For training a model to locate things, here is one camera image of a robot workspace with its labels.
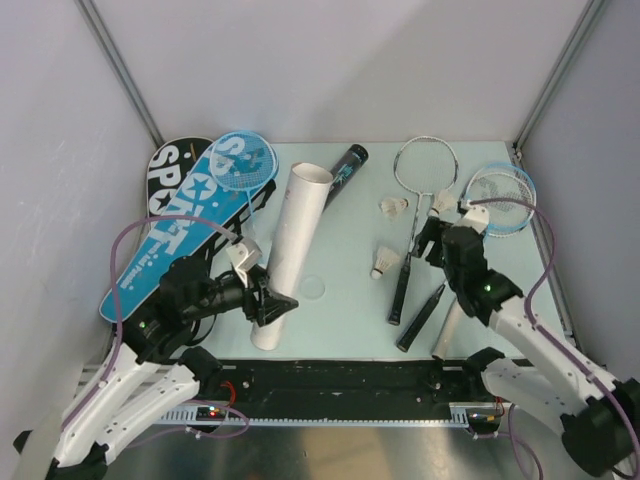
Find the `white shuttlecock tube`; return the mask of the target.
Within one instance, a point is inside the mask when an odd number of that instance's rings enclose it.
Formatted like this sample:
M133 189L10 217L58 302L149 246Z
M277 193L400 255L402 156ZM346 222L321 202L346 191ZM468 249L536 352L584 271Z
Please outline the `white shuttlecock tube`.
M295 297L332 182L333 175L315 164L290 169L267 265L269 287L278 294Z

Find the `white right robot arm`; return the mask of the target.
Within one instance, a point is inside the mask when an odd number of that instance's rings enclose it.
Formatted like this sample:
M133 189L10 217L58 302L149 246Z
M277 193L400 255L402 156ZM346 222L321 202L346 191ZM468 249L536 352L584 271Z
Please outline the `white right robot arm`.
M454 300L434 357L463 318L475 318L515 346L530 362L521 368L492 348L468 358L476 367L462 376L464 393L476 401L491 394L521 407L558 435L565 451L597 477L627 458L639 457L639 383L617 379L563 336L549 330L531 307L531 296L489 268L484 255L488 213L466 214L456 223L426 221L416 247L443 270Z

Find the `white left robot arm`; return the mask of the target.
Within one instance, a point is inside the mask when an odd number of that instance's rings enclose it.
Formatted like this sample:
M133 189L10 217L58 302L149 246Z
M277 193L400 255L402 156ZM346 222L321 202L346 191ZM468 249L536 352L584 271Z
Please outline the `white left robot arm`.
M259 265L245 278L234 271L211 278L200 258L174 261L159 280L156 300L124 322L121 342L69 408L52 423L16 437L20 461L14 478L103 478L164 414L220 391L221 363L188 344L194 323L239 309L266 326L297 306L297 300L270 288Z

